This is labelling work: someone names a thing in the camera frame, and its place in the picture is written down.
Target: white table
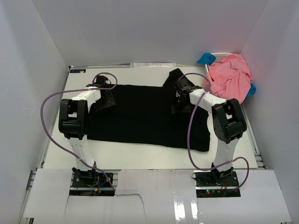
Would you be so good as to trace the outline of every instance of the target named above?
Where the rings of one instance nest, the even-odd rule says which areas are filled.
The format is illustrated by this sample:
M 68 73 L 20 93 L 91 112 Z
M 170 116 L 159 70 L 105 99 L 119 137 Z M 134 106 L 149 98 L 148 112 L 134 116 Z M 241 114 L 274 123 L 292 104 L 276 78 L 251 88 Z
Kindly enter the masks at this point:
M 169 72 L 175 68 L 90 68 L 86 73 L 70 73 L 65 90 L 82 89 L 91 83 L 95 75 L 100 72 L 114 74 L 119 84 L 162 86 Z M 205 74 L 204 67 L 182 67 L 182 72 L 197 72 Z M 188 78 L 196 85 L 201 85 L 203 78 L 190 75 Z M 63 98 L 72 98 L 77 93 L 66 93 Z M 209 152 L 192 150 L 194 162 L 202 168 L 209 168 L 215 158 L 217 149 L 217 137 L 213 132 L 211 117 L 208 118 L 208 128 L 211 133 Z M 249 140 L 248 132 L 243 134 L 236 147 L 234 157 L 245 157 L 250 168 L 257 168 L 254 157 L 253 145 Z M 71 150 L 67 139 L 58 130 L 58 119 L 55 122 L 52 137 L 62 146 Z M 97 166 L 104 170 L 110 169 L 191 169 L 186 149 L 171 148 L 147 144 L 118 143 L 88 140 L 91 153 L 97 162 Z M 49 144 L 44 168 L 72 168 L 76 166 L 75 158 L 58 148 L 52 142 Z M 234 162 L 234 168 L 246 168 L 244 161 Z

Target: white enclosure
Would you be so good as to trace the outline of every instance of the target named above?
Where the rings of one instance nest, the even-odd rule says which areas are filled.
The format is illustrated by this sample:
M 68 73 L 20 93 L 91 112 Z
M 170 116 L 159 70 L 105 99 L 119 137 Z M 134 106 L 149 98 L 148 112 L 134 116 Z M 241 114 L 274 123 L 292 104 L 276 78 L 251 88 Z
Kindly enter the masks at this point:
M 195 64 L 205 52 L 247 61 L 257 92 L 243 105 L 299 223 L 298 15 L 297 0 L 0 0 L 0 223 L 19 222 L 47 140 L 40 106 L 64 88 L 67 66 Z

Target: pink shirt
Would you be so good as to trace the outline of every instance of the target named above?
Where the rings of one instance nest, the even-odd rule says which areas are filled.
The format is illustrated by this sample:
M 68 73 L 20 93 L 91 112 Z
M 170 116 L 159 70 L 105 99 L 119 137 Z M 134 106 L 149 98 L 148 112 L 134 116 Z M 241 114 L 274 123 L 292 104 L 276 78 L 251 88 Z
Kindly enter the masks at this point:
M 207 78 L 211 81 L 211 93 L 224 99 L 235 98 L 242 103 L 250 89 L 250 70 L 242 55 L 231 54 L 220 63 L 209 67 Z

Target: cable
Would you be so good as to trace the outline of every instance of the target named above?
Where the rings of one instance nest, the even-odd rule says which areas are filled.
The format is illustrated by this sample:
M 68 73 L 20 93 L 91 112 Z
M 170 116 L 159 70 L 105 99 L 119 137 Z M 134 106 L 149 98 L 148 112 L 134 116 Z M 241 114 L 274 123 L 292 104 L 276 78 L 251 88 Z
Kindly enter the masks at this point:
M 103 187 L 103 185 L 106 183 L 106 181 L 105 182 L 103 182 L 99 187 L 98 187 L 98 189 L 100 189 L 101 187 Z
M 97 185 L 97 184 L 99 183 L 99 180 L 100 180 L 100 178 L 99 178 L 99 176 L 98 176 L 98 180 L 97 180 L 97 182 L 95 183 L 95 185 Z
M 209 91 L 209 90 L 211 89 L 212 84 L 211 84 L 210 80 L 208 80 L 207 77 L 205 77 L 204 75 L 199 74 L 199 73 L 187 73 L 187 74 L 182 75 L 178 80 L 180 80 L 181 78 L 183 78 L 183 77 L 185 77 L 185 76 L 187 76 L 187 75 L 198 75 L 198 76 L 203 77 L 203 78 L 209 83 L 209 88 L 208 88 L 207 91 Z M 219 168 L 219 167 L 221 167 L 221 166 L 224 166 L 224 165 L 226 165 L 226 164 L 229 164 L 230 161 L 224 162 L 224 163 L 219 164 L 218 166 L 215 166 L 215 167 L 212 167 L 212 168 L 199 168 L 199 167 L 196 166 L 196 164 L 194 163 L 194 161 L 193 161 L 193 159 L 192 159 L 192 156 L 191 156 L 191 150 L 190 150 L 190 131 L 191 131 L 192 121 L 193 121 L 193 118 L 194 118 L 196 109 L 197 109 L 197 107 L 199 106 L 199 103 L 201 102 L 201 100 L 202 100 L 202 98 L 204 97 L 205 94 L 206 94 L 206 93 L 204 92 L 204 93 L 200 96 L 200 98 L 199 98 L 197 104 L 195 105 L 195 107 L 194 107 L 194 109 L 193 109 L 193 111 L 192 111 L 191 117 L 190 117 L 190 122 L 189 122 L 189 126 L 188 126 L 188 133 L 187 133 L 187 149 L 188 149 L 188 155 L 189 155 L 190 162 L 192 163 L 192 165 L 193 165 L 196 169 L 198 169 L 198 170 L 200 170 L 200 171 L 212 171 L 212 170 L 217 169 L 217 168 Z M 237 161 L 237 160 L 239 160 L 239 159 L 242 159 L 242 160 L 244 160 L 244 161 L 246 162 L 246 165 L 247 165 L 247 173 L 246 173 L 246 176 L 245 176 L 244 181 L 243 181 L 238 187 L 236 187 L 236 188 L 234 188 L 234 189 L 231 189 L 231 190 L 229 190 L 229 191 L 235 191 L 235 190 L 238 190 L 240 187 L 242 187 L 242 186 L 244 185 L 244 183 L 247 181 L 247 178 L 248 178 L 248 175 L 249 175 L 249 163 L 248 163 L 248 161 L 247 161 L 244 157 L 239 156 L 239 157 L 235 158 L 234 160 L 232 160 L 232 162 L 235 162 L 235 161 Z
M 97 75 L 93 78 L 93 80 L 95 80 L 95 78 L 96 78 L 98 75 L 101 75 L 101 74 L 108 74 L 108 75 L 113 76 L 113 77 L 115 78 L 115 80 L 116 80 L 115 85 L 112 86 L 111 88 L 93 88 L 92 90 L 112 90 L 112 89 L 114 89 L 114 88 L 117 86 L 117 78 L 115 77 L 115 75 L 113 75 L 113 74 L 111 74 L 111 73 L 108 73 L 108 72 L 101 72 L 101 73 L 97 74 Z M 43 103 L 42 103 L 42 105 L 41 105 L 41 121 L 42 121 L 42 126 L 43 126 L 43 129 L 44 129 L 44 131 L 46 132 L 46 135 L 48 136 L 48 138 L 49 138 L 55 145 L 57 145 L 57 146 L 58 146 L 59 148 L 61 148 L 62 150 L 64 150 L 64 151 L 66 151 L 66 152 L 72 154 L 73 156 L 75 156 L 78 160 L 81 161 L 81 163 L 83 163 L 83 164 L 84 164 L 85 166 L 87 166 L 88 168 L 90 168 L 90 169 L 95 169 L 95 170 L 97 170 L 97 171 L 100 171 L 100 172 L 106 177 L 107 181 L 109 182 L 110 186 L 112 187 L 113 191 L 115 192 L 115 188 L 113 187 L 113 185 L 112 185 L 112 183 L 111 183 L 111 181 L 110 181 L 110 178 L 107 176 L 107 174 L 106 174 L 103 170 L 101 170 L 101 169 L 99 169 L 99 168 L 97 168 L 97 167 L 89 166 L 89 165 L 88 165 L 86 162 L 84 162 L 84 161 L 83 161 L 77 154 L 75 154 L 74 152 L 68 150 L 67 148 L 61 146 L 58 142 L 56 142 L 56 141 L 52 138 L 52 136 L 50 135 L 50 133 L 49 133 L 47 127 L 46 127 L 45 121 L 44 121 L 44 117 L 43 117 L 43 108 L 44 108 L 46 102 L 47 102 L 51 97 L 56 96 L 56 95 L 58 95 L 58 94 L 67 93 L 67 92 L 80 92 L 80 91 L 87 91 L 87 90 L 88 90 L 88 89 L 65 90 L 65 91 L 55 92 L 55 93 L 49 95 L 49 96 L 43 101 Z

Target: purple cable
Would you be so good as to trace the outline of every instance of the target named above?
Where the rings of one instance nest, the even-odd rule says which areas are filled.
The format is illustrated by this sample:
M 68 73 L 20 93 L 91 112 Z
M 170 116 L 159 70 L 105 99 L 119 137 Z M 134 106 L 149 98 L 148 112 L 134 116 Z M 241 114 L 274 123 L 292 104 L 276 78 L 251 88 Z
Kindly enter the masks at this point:
M 208 89 L 207 91 L 209 91 L 209 90 L 211 89 L 211 85 L 212 85 L 212 84 L 211 84 L 210 80 L 208 80 L 204 75 L 199 74 L 199 73 L 187 73 L 187 74 L 181 76 L 178 80 L 180 80 L 181 78 L 183 78 L 183 77 L 185 77 L 185 76 L 187 76 L 187 75 L 191 75 L 191 74 L 192 74 L 192 75 L 199 75 L 199 76 L 203 77 L 203 78 L 204 78 L 206 81 L 208 81 L 208 83 L 209 83 L 209 89 Z M 187 133 L 187 149 L 188 149 L 188 155 L 189 155 L 190 162 L 192 163 L 192 165 L 193 165 L 196 169 L 201 170 L 201 171 L 212 171 L 212 170 L 214 170 L 214 169 L 217 169 L 217 168 L 219 168 L 219 167 L 221 167 L 221 166 L 224 166 L 224 165 L 230 163 L 230 161 L 227 161 L 227 162 L 224 162 L 224 163 L 222 163 L 222 164 L 219 164 L 218 166 L 215 166 L 215 167 L 213 167 L 213 168 L 199 168 L 199 167 L 196 166 L 196 164 L 194 163 L 194 161 L 193 161 L 193 159 L 192 159 L 192 156 L 191 156 L 191 150 L 190 150 L 190 131 L 191 131 L 192 121 L 193 121 L 193 118 L 194 118 L 196 109 L 197 109 L 197 107 L 199 106 L 199 104 L 200 104 L 202 98 L 204 97 L 204 95 L 205 95 L 205 92 L 200 96 L 200 98 L 199 98 L 197 104 L 195 105 L 195 107 L 194 107 L 194 109 L 193 109 L 193 111 L 192 111 L 191 117 L 190 117 L 190 122 L 189 122 L 189 126 L 188 126 L 188 133 Z M 248 163 L 248 161 L 247 161 L 244 157 L 239 156 L 239 157 L 235 158 L 234 160 L 232 160 L 232 162 L 235 162 L 235 161 L 237 161 L 237 160 L 239 160 L 239 159 L 243 159 L 243 160 L 246 162 L 246 165 L 247 165 L 247 173 L 246 173 L 246 176 L 245 176 L 244 181 L 243 181 L 238 187 L 236 187 L 236 188 L 234 188 L 234 189 L 231 189 L 231 190 L 229 190 L 229 191 L 238 190 L 240 187 L 242 187 L 242 186 L 244 185 L 244 183 L 247 181 L 247 178 L 248 178 L 248 175 L 249 175 L 249 163 Z
M 111 73 L 108 73 L 108 72 L 101 72 L 101 73 L 97 74 L 97 75 L 93 78 L 93 82 L 94 82 L 95 78 L 96 78 L 98 75 L 101 75 L 101 74 L 107 74 L 107 75 L 111 75 L 111 76 L 113 76 L 113 77 L 115 78 L 115 80 L 116 80 L 115 85 L 112 86 L 111 88 L 92 88 L 92 90 L 112 90 L 112 89 L 114 89 L 114 88 L 117 86 L 117 78 L 115 77 L 115 75 L 113 75 L 113 74 L 111 74 Z M 49 96 L 43 101 L 42 106 L 41 106 L 41 121 L 42 121 L 43 129 L 45 130 L 46 135 L 48 136 L 48 138 L 49 138 L 55 145 L 57 145 L 59 148 L 61 148 L 62 150 L 66 151 L 66 152 L 68 152 L 68 153 L 70 153 L 70 154 L 72 154 L 73 156 L 75 156 L 77 159 L 79 159 L 79 160 L 80 160 L 85 166 L 87 166 L 88 168 L 90 168 L 90 169 L 95 169 L 95 170 L 100 171 L 101 173 L 103 173 L 103 175 L 106 177 L 107 181 L 109 182 L 110 186 L 112 187 L 113 191 L 115 192 L 115 188 L 113 187 L 113 185 L 112 185 L 112 183 L 111 183 L 111 181 L 110 181 L 110 178 L 107 176 L 107 174 L 106 174 L 103 170 L 101 170 L 101 169 L 99 169 L 99 168 L 96 168 L 96 167 L 89 166 L 89 165 L 88 165 L 87 163 L 85 163 L 82 159 L 80 159 L 80 157 L 79 157 L 77 154 L 75 154 L 74 152 L 68 150 L 67 148 L 65 148 L 65 147 L 63 147 L 63 146 L 61 146 L 58 142 L 56 142 L 56 141 L 52 138 L 52 136 L 50 135 L 50 133 L 49 133 L 47 127 L 46 127 L 46 124 L 45 124 L 45 121 L 44 121 L 44 118 L 43 118 L 43 108 L 44 108 L 46 102 L 48 101 L 48 99 L 50 99 L 51 97 L 53 97 L 53 96 L 55 96 L 55 95 L 58 95 L 58 94 L 67 93 L 67 92 L 80 92 L 80 91 L 87 91 L 87 90 L 88 90 L 88 89 L 65 90 L 65 91 L 55 92 L 55 93 L 49 95 Z

